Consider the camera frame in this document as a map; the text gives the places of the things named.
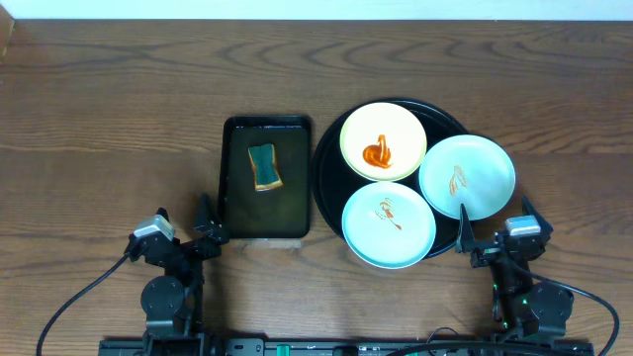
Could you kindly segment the yellow plate with sauce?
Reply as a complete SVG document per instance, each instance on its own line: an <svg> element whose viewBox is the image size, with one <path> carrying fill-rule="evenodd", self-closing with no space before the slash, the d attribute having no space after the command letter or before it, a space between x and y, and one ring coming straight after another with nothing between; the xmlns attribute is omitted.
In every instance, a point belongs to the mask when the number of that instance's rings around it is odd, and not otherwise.
<svg viewBox="0 0 633 356"><path fill-rule="evenodd" d="M340 152L347 165L371 181L398 181L421 164L427 135L404 107L378 102L363 105L343 121Z"/></svg>

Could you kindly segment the pale green plate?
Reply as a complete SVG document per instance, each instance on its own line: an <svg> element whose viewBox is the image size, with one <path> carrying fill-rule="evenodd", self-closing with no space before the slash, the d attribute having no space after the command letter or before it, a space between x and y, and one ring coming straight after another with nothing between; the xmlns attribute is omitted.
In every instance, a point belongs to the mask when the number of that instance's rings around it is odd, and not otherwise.
<svg viewBox="0 0 633 356"><path fill-rule="evenodd" d="M426 153L418 183L426 202L441 215L459 219L465 209L472 221L489 218L509 202L516 175L508 154L482 136L445 138Z"/></svg>

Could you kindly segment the light blue plate front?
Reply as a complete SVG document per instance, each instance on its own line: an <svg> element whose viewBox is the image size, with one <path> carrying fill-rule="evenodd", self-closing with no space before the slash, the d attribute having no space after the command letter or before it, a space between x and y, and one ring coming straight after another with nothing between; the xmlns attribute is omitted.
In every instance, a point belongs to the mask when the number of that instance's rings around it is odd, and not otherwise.
<svg viewBox="0 0 633 356"><path fill-rule="evenodd" d="M375 182L346 202L341 227L350 249L365 262L402 269L423 259L436 236L429 205L413 189L394 182Z"/></svg>

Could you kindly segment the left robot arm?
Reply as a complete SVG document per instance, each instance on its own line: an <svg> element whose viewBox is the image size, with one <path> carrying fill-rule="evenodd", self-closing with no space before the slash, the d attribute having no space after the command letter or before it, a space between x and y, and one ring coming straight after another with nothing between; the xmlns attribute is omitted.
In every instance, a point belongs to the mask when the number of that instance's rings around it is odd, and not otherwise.
<svg viewBox="0 0 633 356"><path fill-rule="evenodd" d="M211 355L216 348L202 332L205 284L203 262L222 255L228 233L203 194L194 223L200 238L182 242L165 209L140 222L129 236L125 255L160 267L163 274L149 281L140 297L146 315L142 355Z"/></svg>

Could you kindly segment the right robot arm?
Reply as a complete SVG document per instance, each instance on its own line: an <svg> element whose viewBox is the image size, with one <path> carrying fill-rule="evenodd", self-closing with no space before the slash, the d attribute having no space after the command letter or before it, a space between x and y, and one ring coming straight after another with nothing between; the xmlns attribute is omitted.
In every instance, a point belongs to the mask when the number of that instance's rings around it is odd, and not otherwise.
<svg viewBox="0 0 633 356"><path fill-rule="evenodd" d="M470 254L472 267L491 269L493 315L504 328L492 341L553 344L566 334L574 296L562 287L535 283L529 275L528 263L545 252L553 228L527 198L522 199L522 210L521 216L506 220L493 239L478 241L461 205L456 251Z"/></svg>

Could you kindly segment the green and yellow sponge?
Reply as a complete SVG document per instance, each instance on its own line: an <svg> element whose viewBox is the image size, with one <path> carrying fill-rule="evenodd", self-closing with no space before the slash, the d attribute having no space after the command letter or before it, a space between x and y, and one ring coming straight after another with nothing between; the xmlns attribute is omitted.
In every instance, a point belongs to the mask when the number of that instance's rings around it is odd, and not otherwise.
<svg viewBox="0 0 633 356"><path fill-rule="evenodd" d="M251 146L248 149L257 192L281 188L283 181L277 167L276 150L272 143Z"/></svg>

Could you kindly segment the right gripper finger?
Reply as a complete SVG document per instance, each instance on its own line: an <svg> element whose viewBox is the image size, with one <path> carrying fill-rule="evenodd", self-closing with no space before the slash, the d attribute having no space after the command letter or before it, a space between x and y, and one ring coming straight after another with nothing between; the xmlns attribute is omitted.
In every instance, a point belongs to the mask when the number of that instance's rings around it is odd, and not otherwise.
<svg viewBox="0 0 633 356"><path fill-rule="evenodd" d="M457 253L468 253L475 248L475 236L466 207L460 205L460 222L455 250Z"/></svg>
<svg viewBox="0 0 633 356"><path fill-rule="evenodd" d="M521 199L522 210L526 216L532 216L540 226L542 232L552 232L553 227L537 212L526 195Z"/></svg>

